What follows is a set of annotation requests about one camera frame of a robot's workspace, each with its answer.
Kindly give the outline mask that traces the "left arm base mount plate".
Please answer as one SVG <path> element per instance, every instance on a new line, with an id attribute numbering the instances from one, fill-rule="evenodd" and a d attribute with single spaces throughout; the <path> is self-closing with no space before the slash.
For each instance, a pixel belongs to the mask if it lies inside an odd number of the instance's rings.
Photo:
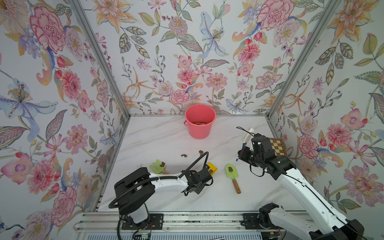
<path id="1" fill-rule="evenodd" d="M 147 219 L 140 223 L 135 223 L 131 215 L 124 215 L 121 221 L 122 230 L 162 230 L 164 214 L 149 214 Z"/>

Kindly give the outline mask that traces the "white blue brush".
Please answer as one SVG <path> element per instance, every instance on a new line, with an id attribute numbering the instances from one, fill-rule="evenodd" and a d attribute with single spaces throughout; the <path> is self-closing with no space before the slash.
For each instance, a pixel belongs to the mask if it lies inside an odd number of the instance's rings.
<path id="1" fill-rule="evenodd" d="M 238 151 L 238 156 L 236 161 L 243 161 L 245 163 L 250 164 L 254 158 L 254 142 L 253 138 L 255 135 L 255 129 L 249 128 L 245 130 L 242 127 L 237 127 L 237 129 L 245 131 L 245 136 L 243 138 L 243 143 L 241 149 Z"/>

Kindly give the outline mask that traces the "green trowel wooden handle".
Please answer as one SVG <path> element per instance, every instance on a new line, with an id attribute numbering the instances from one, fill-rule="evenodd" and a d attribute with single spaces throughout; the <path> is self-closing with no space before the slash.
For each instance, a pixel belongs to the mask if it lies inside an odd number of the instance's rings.
<path id="1" fill-rule="evenodd" d="M 225 171 L 226 171 L 227 177 L 232 180 L 237 194 L 241 194 L 242 193 L 241 189 L 240 189 L 239 184 L 236 180 L 236 178 L 239 177 L 239 174 L 238 174 L 236 167 L 232 164 L 226 164 Z"/>

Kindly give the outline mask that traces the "green hand rake wooden handle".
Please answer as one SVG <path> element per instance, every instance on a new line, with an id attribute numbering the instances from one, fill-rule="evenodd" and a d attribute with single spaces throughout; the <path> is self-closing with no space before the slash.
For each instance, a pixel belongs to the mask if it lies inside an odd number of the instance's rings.
<path id="1" fill-rule="evenodd" d="M 166 170 L 166 164 L 160 160 L 156 160 L 150 165 L 150 169 L 155 174 L 168 175 L 169 173 Z"/>

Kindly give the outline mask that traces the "yellow scoop wooden handle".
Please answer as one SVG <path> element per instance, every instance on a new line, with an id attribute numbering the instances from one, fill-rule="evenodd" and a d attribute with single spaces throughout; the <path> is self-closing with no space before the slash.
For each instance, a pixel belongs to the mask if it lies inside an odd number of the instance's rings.
<path id="1" fill-rule="evenodd" d="M 212 163 L 207 163 L 207 166 L 208 166 L 208 171 L 209 171 L 211 176 L 218 170 L 217 167 L 215 165 L 213 165 Z"/>

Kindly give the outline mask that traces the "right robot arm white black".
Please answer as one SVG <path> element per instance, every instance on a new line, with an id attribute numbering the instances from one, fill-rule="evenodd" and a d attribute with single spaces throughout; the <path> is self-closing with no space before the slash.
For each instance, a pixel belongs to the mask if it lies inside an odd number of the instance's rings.
<path id="1" fill-rule="evenodd" d="M 276 156 L 270 139 L 247 132 L 238 159 L 250 168 L 260 167 L 287 189 L 310 215 L 310 223 L 269 203 L 259 209 L 258 224 L 263 229 L 280 227 L 302 240 L 362 240 L 364 227 L 349 220 L 323 198 L 286 156 Z"/>

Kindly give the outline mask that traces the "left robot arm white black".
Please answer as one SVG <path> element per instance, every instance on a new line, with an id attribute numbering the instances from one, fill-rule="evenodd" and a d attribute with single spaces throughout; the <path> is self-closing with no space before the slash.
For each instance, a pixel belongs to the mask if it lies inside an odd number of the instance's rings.
<path id="1" fill-rule="evenodd" d="M 208 166 L 209 152 L 204 152 L 186 170 L 178 174 L 151 174 L 147 168 L 139 168 L 114 185 L 115 199 L 109 209 L 118 209 L 120 216 L 128 216 L 138 225 L 150 219 L 146 201 L 152 195 L 172 192 L 200 194 L 214 182 Z"/>

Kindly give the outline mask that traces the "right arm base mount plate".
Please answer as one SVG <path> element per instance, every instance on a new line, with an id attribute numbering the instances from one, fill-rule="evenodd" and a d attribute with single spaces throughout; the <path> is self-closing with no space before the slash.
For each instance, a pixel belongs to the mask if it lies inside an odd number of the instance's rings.
<path id="1" fill-rule="evenodd" d="M 245 213 L 242 215 L 243 220 L 240 221 L 241 226 L 246 230 L 279 230 L 280 227 L 272 224 L 271 220 L 266 214 L 259 213 Z"/>

